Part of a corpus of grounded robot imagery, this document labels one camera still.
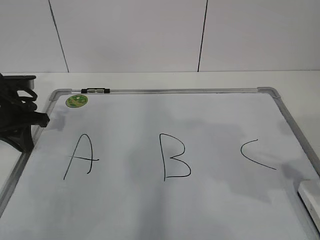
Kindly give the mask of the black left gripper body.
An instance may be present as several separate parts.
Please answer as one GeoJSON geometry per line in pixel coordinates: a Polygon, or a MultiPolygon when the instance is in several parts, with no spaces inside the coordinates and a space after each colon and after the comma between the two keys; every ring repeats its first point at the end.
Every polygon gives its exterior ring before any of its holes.
{"type": "Polygon", "coordinates": [[[27,153],[33,150],[31,126],[47,127],[50,119],[46,113],[37,112],[34,102],[21,105],[11,102],[0,104],[0,140],[16,150],[27,153]]]}

